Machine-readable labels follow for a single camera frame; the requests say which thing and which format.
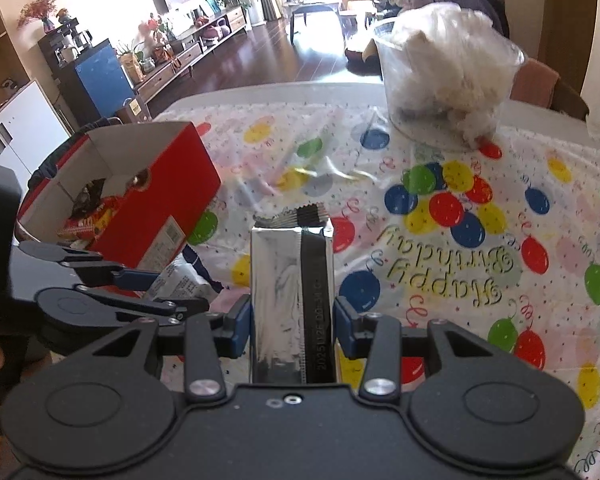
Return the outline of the coffee table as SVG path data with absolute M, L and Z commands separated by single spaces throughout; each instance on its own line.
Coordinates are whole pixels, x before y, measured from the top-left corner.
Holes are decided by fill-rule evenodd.
M 341 21 L 342 0 L 285 0 L 283 10 L 289 25 L 289 39 L 294 43 L 296 36 L 296 18 L 302 17 L 306 23 L 306 17 L 312 13 L 330 12 Z

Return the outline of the black cloth on chair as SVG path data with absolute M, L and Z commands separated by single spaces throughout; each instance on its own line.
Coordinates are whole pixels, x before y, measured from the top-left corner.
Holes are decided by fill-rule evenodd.
M 64 143 L 61 143 L 58 148 L 55 148 L 46 159 L 41 162 L 41 165 L 38 166 L 37 170 L 33 171 L 33 174 L 31 174 L 28 181 L 28 191 L 33 192 L 45 179 L 53 179 L 55 174 L 57 174 L 57 167 L 62 156 L 68 153 L 68 151 L 70 151 L 88 132 L 98 128 L 120 124 L 120 122 L 121 120 L 119 118 L 100 118 L 99 120 L 96 120 L 96 122 L 89 122 L 82 128 L 79 128 L 79 130 L 69 136 Z

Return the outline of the clear tub with plastic bag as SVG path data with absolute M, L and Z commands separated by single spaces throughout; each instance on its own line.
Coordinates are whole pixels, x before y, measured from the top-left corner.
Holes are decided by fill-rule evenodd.
M 526 55 L 486 14 L 431 3 L 377 23 L 373 40 L 400 133 L 460 152 L 492 140 Z

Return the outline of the long tv console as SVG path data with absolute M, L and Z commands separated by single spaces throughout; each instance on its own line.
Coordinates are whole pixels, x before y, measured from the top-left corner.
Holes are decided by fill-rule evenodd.
M 224 10 L 211 18 L 201 16 L 193 27 L 189 27 L 171 42 L 173 58 L 158 64 L 142 82 L 134 86 L 134 92 L 149 103 L 179 76 L 193 76 L 195 64 L 230 38 L 246 31 L 247 19 L 239 6 Z

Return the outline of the white blue snack packet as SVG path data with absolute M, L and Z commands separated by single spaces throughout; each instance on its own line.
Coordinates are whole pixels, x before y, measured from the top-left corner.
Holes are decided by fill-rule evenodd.
M 149 286 L 144 298 L 151 301 L 205 299 L 209 304 L 223 290 L 199 255 L 186 245 Z

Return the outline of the balloon birthday tablecloth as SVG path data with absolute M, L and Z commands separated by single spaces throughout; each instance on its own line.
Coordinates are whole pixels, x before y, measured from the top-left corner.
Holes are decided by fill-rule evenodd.
M 323 204 L 334 222 L 335 289 L 405 326 L 471 330 L 578 394 L 570 457 L 600 479 L 600 149 L 515 127 L 473 152 L 417 142 L 374 106 L 172 108 L 191 122 L 222 184 L 189 237 L 222 285 L 248 290 L 257 216 Z

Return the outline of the white cupboard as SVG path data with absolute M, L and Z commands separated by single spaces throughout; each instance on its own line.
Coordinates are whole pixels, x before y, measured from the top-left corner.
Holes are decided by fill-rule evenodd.
M 15 173 L 25 193 L 33 171 L 68 137 L 40 85 L 30 81 L 0 109 L 0 166 Z

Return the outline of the blue front cabinet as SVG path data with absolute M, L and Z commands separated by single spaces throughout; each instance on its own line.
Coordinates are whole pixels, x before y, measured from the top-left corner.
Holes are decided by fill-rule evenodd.
M 114 117 L 135 93 L 108 39 L 61 67 L 58 88 L 80 127 Z

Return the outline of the silver black snack packet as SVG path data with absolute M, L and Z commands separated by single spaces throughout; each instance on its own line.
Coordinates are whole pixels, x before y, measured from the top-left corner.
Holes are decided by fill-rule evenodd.
M 258 217 L 250 233 L 251 380 L 336 382 L 335 228 L 322 203 Z

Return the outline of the red cardboard box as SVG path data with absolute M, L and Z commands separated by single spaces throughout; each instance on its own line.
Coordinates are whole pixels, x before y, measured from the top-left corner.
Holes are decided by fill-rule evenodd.
M 162 271 L 219 191 L 221 179 L 192 122 L 144 122 L 85 133 L 21 204 L 20 224 L 45 243 L 58 243 L 87 183 L 102 179 L 102 197 L 117 208 L 90 248 L 106 259 Z

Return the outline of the red checkered snack packet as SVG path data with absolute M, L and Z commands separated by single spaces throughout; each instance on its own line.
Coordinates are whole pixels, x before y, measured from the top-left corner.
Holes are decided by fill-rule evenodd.
M 64 240 L 96 240 L 114 218 L 122 205 L 123 197 L 117 195 L 100 198 L 85 212 L 73 214 L 57 232 Z

